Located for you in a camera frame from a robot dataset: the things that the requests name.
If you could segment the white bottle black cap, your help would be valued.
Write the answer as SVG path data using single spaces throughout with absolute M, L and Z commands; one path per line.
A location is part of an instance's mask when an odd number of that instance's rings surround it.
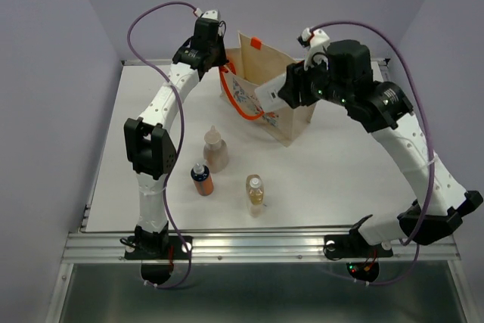
M 255 96 L 264 113 L 271 113 L 284 107 L 288 107 L 287 102 L 278 96 L 278 92 L 284 86 L 286 78 L 287 74 L 282 73 L 255 88 Z

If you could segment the cream canvas bag orange handles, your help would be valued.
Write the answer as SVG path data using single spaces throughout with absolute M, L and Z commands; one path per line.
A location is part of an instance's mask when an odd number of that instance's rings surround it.
M 238 34 L 239 46 L 226 51 L 219 68 L 222 96 L 238 114 L 288 147 L 311 122 L 315 105 L 293 109 L 278 97 L 293 58 L 256 37 Z

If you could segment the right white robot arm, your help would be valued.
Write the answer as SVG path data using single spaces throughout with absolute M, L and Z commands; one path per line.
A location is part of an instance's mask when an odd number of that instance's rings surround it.
M 349 249 L 365 255 L 384 241 L 409 238 L 429 245 L 453 234 L 482 204 L 482 195 L 460 185 L 430 149 L 405 93 L 393 82 L 374 78 L 370 51 L 356 40 L 298 40 L 307 55 L 287 67 L 278 96 L 292 108 L 319 100 L 344 107 L 391 156 L 415 195 L 404 212 L 369 215 L 354 224 Z

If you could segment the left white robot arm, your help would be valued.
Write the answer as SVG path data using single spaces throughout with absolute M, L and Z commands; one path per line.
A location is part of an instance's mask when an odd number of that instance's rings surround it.
M 193 36 L 172 59 L 168 79 L 138 118 L 128 118 L 123 127 L 140 200 L 140 215 L 130 240 L 135 249 L 143 249 L 153 258 L 163 256 L 169 246 L 163 186 L 178 159 L 169 135 L 179 112 L 177 100 L 184 101 L 212 67 L 227 62 L 220 23 L 217 10 L 196 19 Z

